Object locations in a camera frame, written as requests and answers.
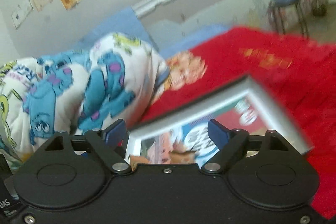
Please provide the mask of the blue round stool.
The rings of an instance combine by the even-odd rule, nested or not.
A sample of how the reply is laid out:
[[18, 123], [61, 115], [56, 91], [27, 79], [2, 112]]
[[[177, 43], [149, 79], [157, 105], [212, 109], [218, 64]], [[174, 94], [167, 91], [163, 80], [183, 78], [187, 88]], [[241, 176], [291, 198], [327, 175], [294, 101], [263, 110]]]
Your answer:
[[286, 34], [286, 28], [294, 25], [294, 16], [301, 30], [301, 36], [309, 38], [309, 30], [302, 8], [303, 0], [270, 0], [270, 17], [273, 20], [273, 26], [278, 34]]

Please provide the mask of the chinese history textbook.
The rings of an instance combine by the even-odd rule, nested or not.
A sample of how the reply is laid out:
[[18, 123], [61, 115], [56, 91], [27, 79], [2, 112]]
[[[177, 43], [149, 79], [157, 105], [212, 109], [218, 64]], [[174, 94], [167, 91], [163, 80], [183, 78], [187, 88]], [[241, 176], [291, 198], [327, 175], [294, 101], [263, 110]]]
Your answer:
[[219, 151], [208, 135], [208, 122], [212, 119], [230, 130], [241, 128], [252, 135], [266, 131], [258, 110], [245, 96], [198, 118], [187, 118], [156, 131], [146, 130], [129, 144], [126, 158], [135, 169], [138, 164], [171, 164], [172, 150], [192, 150], [196, 152], [196, 164], [202, 166]]

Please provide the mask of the black shallow cardboard box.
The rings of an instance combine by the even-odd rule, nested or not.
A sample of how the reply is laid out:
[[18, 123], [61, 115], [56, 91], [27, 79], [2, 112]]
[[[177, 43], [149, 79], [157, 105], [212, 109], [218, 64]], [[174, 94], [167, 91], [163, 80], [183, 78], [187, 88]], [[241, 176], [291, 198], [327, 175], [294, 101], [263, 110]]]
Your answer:
[[125, 160], [129, 164], [202, 166], [219, 150], [209, 137], [208, 122], [212, 119], [230, 130], [241, 128], [251, 135], [263, 136], [266, 130], [276, 130], [301, 154], [313, 148], [284, 109], [252, 77], [245, 76], [132, 128]]

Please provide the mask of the brown patterned ball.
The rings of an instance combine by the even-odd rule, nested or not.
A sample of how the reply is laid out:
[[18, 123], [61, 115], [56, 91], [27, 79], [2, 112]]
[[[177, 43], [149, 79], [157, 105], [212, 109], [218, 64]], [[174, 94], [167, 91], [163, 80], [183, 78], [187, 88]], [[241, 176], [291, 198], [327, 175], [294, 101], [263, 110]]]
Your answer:
[[312, 0], [311, 13], [315, 17], [323, 17], [327, 13], [328, 3], [324, 0]]

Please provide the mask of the monster cartoon comforter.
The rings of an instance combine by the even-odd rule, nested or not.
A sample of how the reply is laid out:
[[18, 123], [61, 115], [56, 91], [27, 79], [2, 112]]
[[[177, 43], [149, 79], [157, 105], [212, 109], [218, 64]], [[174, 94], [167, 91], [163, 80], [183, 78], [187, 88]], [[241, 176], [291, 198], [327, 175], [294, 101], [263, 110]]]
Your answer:
[[88, 50], [27, 57], [1, 66], [1, 154], [16, 171], [57, 132], [82, 135], [118, 119], [135, 124], [167, 78], [147, 42], [111, 32]]

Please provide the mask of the blue pillow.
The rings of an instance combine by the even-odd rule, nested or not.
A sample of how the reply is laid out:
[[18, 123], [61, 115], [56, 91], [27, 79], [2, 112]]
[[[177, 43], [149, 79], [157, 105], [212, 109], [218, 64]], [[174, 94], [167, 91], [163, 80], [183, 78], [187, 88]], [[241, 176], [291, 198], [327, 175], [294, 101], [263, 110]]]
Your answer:
[[201, 26], [195, 31], [183, 34], [178, 24], [171, 21], [160, 23], [158, 34], [147, 32], [131, 7], [127, 7], [104, 19], [74, 46], [75, 50], [88, 50], [94, 43], [110, 32], [121, 32], [148, 42], [165, 59], [181, 51], [190, 50], [231, 29], [221, 23]]

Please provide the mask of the red bear print blanket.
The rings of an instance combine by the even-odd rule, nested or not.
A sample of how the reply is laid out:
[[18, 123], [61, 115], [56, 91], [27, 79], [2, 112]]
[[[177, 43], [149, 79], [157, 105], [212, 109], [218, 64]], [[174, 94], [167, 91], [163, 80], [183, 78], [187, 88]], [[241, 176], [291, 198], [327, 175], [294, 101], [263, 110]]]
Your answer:
[[324, 217], [335, 216], [335, 45], [319, 45], [300, 36], [279, 35], [235, 27], [203, 42], [183, 43], [162, 51], [175, 68], [178, 57], [194, 57], [197, 80], [183, 80], [166, 89], [149, 106], [149, 121], [223, 86], [251, 75], [313, 142], [308, 161], [320, 186], [313, 207]]

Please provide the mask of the brown triangular snack packet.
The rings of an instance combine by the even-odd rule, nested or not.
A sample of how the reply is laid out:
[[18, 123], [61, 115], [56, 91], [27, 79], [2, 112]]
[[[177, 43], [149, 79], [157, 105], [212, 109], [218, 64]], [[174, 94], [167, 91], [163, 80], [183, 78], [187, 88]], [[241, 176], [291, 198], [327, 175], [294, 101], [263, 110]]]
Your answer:
[[170, 155], [170, 163], [171, 164], [193, 164], [196, 163], [195, 161], [195, 151], [178, 151], [172, 150]]

